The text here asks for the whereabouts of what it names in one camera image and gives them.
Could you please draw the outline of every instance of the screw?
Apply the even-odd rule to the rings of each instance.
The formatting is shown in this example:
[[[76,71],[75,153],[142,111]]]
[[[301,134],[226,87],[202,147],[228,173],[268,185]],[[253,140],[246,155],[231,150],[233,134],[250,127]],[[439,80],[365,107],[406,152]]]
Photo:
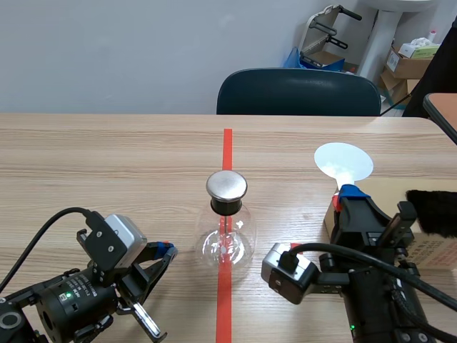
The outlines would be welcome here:
[[[409,334],[407,334],[407,333],[405,333],[405,332],[401,334],[401,338],[402,338],[402,340],[405,341],[405,342],[411,341],[411,337],[409,336]]]
[[[422,332],[418,335],[418,337],[419,337],[419,340],[421,342],[427,342],[428,341],[428,337],[425,334],[423,334]]]

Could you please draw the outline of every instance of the cardboard box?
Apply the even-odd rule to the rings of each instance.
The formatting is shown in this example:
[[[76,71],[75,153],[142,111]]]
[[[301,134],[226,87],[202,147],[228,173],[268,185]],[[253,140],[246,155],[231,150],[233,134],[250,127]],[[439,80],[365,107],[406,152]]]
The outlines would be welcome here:
[[[311,55],[302,56],[300,60],[308,69],[341,71],[344,67],[344,58],[327,51],[318,51]]]
[[[403,44],[400,50],[398,50],[398,53],[408,57],[409,59],[429,59],[435,56],[439,47],[439,44],[429,46],[414,46],[411,44]]]
[[[408,59],[392,48],[388,53],[386,69],[396,79],[421,79],[431,60],[432,58]]]
[[[384,69],[384,72],[381,74],[380,83],[382,95],[384,95],[387,102],[393,106],[406,95],[410,94],[419,81],[420,80],[396,79],[393,77],[392,73]],[[405,109],[410,99],[410,97],[405,99],[395,108]]]
[[[371,195],[374,203],[387,215],[392,217],[398,212],[397,203],[406,200],[406,192],[411,189],[422,191],[457,192],[457,181],[434,179],[392,179],[373,178],[356,182],[361,191]],[[330,204],[324,219],[328,235],[334,227],[333,206]],[[416,221],[411,226],[414,241],[408,247],[408,261],[421,269],[447,269],[457,267],[457,239],[443,238],[440,235],[427,235],[422,232]]]

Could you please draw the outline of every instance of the black brush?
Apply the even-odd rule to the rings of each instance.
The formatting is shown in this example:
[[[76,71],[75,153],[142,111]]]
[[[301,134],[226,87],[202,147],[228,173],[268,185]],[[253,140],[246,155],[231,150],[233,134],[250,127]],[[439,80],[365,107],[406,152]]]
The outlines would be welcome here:
[[[457,237],[457,192],[407,191],[416,208],[422,231],[442,237]]]

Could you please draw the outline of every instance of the white sink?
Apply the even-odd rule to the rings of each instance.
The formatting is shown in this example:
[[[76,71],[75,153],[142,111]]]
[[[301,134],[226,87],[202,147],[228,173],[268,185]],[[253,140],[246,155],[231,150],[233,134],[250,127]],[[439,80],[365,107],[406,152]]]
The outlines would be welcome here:
[[[421,12],[438,2],[438,0],[362,0],[374,9],[389,12]]]
[[[379,12],[357,74],[378,84],[402,13],[424,11],[436,5],[439,0],[362,0],[362,2],[378,9]]]

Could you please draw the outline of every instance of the wooden table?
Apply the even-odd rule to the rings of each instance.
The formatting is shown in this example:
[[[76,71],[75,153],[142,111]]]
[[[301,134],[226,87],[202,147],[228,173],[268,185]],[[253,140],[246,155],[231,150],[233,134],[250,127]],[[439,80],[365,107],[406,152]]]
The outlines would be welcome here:
[[[165,342],[214,342],[216,277],[196,264],[194,223],[208,204],[207,177],[221,168],[222,134],[233,128],[233,167],[248,180],[244,203],[256,216],[258,240],[245,279],[233,285],[233,342],[351,342],[343,301],[312,294],[289,304],[261,280],[261,260],[275,242],[327,242],[322,227],[336,183],[314,151],[330,141],[356,144],[374,161],[372,177],[455,179],[457,148],[431,121],[416,118],[0,115],[0,275],[36,230],[64,207],[131,217],[150,240],[169,240],[179,255],[145,308]],[[6,294],[84,268],[76,242],[78,215],[49,230]],[[316,260],[317,254],[311,255]],[[457,295],[455,272],[421,271]],[[428,319],[457,334],[457,314],[421,295]],[[27,311],[41,327],[35,309]],[[133,317],[97,342],[149,342]]]
[[[429,94],[423,100],[423,107],[457,144],[457,94]]]

